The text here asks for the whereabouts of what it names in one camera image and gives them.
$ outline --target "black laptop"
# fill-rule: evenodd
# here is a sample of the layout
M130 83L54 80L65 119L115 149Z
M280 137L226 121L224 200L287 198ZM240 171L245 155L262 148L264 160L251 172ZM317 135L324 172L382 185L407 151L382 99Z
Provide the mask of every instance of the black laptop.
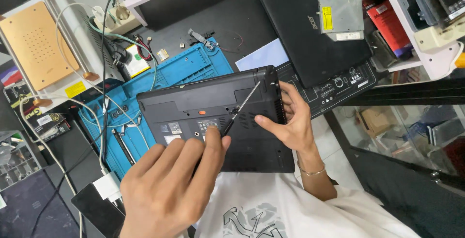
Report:
M318 0L261 0L305 88L363 63L371 56L365 40L334 42L321 34Z
M260 114L286 123L273 66L140 93L137 101L157 143L168 145L176 138L204 141L207 127L223 127L259 81L229 131L232 142L221 171L293 173L292 151L254 121Z

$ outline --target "white t-shirt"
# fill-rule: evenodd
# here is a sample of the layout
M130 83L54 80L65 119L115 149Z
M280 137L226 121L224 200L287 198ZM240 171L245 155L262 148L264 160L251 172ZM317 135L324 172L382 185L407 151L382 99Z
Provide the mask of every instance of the white t-shirt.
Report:
M294 174L221 173L195 238L419 238L364 192L322 202Z

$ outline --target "fingernail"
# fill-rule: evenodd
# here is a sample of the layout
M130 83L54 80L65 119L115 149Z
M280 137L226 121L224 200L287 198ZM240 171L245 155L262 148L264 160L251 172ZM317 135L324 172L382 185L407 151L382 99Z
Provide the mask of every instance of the fingernail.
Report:
M257 122L257 123L263 122L263 116L261 116L261 115L256 116L255 117L255 122Z

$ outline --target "acer logo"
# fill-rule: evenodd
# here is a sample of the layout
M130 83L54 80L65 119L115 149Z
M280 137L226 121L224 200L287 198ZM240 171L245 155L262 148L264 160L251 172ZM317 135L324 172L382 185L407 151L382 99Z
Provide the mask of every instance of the acer logo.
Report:
M318 29L318 26L317 26L317 24L315 23L315 19L313 19L313 17L308 16L308 15L307 15L307 17L308 17L308 20L310 20L310 23L311 23L311 26L313 27L313 29L317 30L317 29Z

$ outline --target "bracelet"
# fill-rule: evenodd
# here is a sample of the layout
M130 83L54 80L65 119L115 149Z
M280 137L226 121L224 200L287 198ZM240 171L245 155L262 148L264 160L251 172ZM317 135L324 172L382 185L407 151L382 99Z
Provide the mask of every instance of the bracelet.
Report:
M321 171L315 172L315 173L305 171L304 169L302 169L302 168L300 167L299 163L297 163L297 166L299 167L299 169L300 169L302 172L304 172L304 173L305 173L306 175L308 175L308 176L319 175L319 174L321 174L322 172L324 172L324 171L326 170L326 164L325 164L325 163L323 163L323 169L322 169Z

